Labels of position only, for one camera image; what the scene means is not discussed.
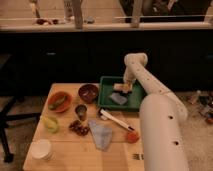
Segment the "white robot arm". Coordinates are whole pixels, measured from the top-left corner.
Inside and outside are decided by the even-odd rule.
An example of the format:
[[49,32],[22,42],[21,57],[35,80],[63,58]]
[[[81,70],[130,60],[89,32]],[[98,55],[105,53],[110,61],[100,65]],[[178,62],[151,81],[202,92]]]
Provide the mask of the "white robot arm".
[[138,81],[147,96],[139,110],[145,171],[189,171],[179,124],[187,120],[183,102],[146,68],[145,53],[124,57],[123,81]]

